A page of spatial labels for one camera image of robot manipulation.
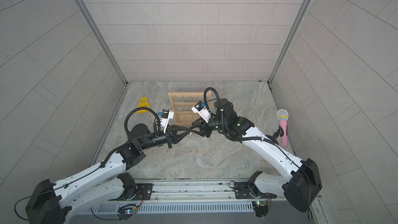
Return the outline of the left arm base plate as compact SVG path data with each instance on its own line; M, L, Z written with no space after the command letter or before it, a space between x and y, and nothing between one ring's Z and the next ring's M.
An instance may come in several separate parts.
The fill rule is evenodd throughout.
M154 184L145 183L137 184L135 187L129 186L124 189L121 196L117 198L119 201L149 201L152 195Z

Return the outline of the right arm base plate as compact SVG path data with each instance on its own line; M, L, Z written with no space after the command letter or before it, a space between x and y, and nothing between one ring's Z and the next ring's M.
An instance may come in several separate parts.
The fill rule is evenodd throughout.
M275 194L261 193L254 183L230 181L229 187L234 191L236 199L276 199Z

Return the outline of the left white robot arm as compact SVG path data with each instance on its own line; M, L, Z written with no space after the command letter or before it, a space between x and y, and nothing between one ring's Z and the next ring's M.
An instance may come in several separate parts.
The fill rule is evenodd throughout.
M128 128L131 116L139 111L154 115L153 130L140 123ZM23 217L18 210L15 215L30 224L64 224L81 211L109 200L137 200L137 203L122 208L132 213L144 201L140 190L128 170L144 158L144 150L166 144L171 148L194 132L193 127L170 125L172 112L163 110L156 113L147 107L138 107L127 114L124 130L127 141L111 150L106 157L74 175L52 182L46 179L26 197L27 204Z

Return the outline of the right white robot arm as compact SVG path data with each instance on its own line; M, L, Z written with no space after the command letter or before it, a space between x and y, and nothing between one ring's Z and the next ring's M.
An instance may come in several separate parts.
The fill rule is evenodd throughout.
M273 136L264 135L252 121L238 116L233 104L220 98L216 89L206 88L205 96L208 91L212 91L216 97L215 111L210 110L207 98L198 102L192 111L199 114L201 120L192 125L199 128L202 136L209 137L213 131L217 131L227 140L251 148L280 173L282 181L272 183L265 181L263 172L254 173L247 181L247 189L254 198L283 195L298 211L310 213L311 204L322 189L316 162L310 158L302 160L279 146L276 138L286 137L282 127Z

